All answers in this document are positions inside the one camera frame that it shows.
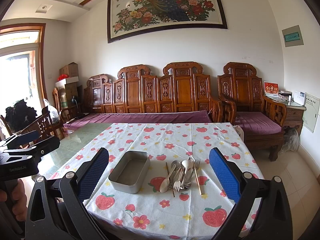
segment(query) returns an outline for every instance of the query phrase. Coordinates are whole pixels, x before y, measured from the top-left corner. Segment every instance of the baseboard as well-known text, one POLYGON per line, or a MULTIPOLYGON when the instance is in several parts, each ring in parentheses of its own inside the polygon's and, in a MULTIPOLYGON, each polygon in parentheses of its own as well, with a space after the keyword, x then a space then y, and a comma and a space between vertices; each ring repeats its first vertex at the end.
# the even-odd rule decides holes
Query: baseboard
POLYGON ((305 160, 309 168, 312 170, 313 174, 316 176, 318 183, 320 184, 320 167, 316 164, 312 156, 303 148, 302 145, 299 146, 297 151, 300 156, 305 160))

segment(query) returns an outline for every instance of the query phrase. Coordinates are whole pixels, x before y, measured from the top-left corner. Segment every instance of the wooden door frame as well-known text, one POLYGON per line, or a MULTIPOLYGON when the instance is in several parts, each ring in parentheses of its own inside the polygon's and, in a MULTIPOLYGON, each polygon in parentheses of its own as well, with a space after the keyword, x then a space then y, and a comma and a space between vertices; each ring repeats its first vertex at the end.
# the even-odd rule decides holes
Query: wooden door frame
POLYGON ((44 81, 44 30, 45 30, 45 23, 18 23, 18 24, 11 24, 11 25, 4 25, 0 26, 0 35, 1 34, 8 34, 8 33, 15 33, 15 32, 23 32, 23 31, 39 31, 39 69, 40 69, 40 87, 41 87, 41 94, 42 97, 48 99, 47 91, 45 88, 45 81, 44 81))

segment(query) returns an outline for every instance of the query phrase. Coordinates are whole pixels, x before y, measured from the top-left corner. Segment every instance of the chopstick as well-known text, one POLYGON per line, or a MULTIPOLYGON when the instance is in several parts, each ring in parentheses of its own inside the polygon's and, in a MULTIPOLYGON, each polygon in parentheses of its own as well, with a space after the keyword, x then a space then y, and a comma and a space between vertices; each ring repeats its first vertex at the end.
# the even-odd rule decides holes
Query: chopstick
POLYGON ((167 167, 167 172, 168 172, 168 175, 169 175, 169 169, 168 169, 168 164, 167 164, 167 162, 165 162, 165 166, 167 167))
POLYGON ((193 163, 193 168, 194 168, 195 174, 196 174, 196 179, 197 179, 197 184, 198 184, 199 192, 200 192, 200 195, 202 195, 202 192, 201 192, 201 189, 200 189, 200 184, 199 184, 199 179, 198 179, 197 170, 196 170, 196 167, 195 167, 195 162, 192 160, 192 163, 193 163))

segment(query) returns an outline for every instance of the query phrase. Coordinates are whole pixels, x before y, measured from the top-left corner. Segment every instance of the white electronic device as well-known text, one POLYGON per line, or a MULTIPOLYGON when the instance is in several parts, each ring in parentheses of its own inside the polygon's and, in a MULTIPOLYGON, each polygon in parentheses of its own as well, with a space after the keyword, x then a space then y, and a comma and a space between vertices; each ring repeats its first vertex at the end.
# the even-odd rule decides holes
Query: white electronic device
POLYGON ((295 91, 293 95, 293 101, 297 104, 304 106, 306 103, 306 94, 300 91, 295 91))

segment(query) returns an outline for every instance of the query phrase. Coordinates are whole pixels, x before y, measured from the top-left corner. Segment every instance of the white tablecloth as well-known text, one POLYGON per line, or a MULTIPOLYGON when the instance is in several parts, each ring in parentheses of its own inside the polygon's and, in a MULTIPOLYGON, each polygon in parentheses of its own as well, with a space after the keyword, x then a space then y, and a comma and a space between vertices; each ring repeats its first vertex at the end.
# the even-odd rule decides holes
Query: white tablecloth
MULTIPOLYGON (((218 147, 241 171, 249 171, 263 179, 247 147, 230 123, 200 124, 127 124, 114 123, 63 165, 52 178, 61 178, 68 171, 92 159, 104 147, 109 151, 109 164, 89 200, 87 210, 101 225, 121 239, 136 239, 131 232, 146 239, 211 239, 234 206, 209 164, 209 152, 218 147), (111 170, 128 150, 145 151, 151 165, 140 191, 128 194, 116 191, 108 180, 111 170), (165 162, 170 168, 174 160, 189 156, 200 158, 198 177, 188 191, 175 194, 159 192, 167 177, 165 162)), ((249 232, 259 207, 256 199, 241 236, 249 232)))

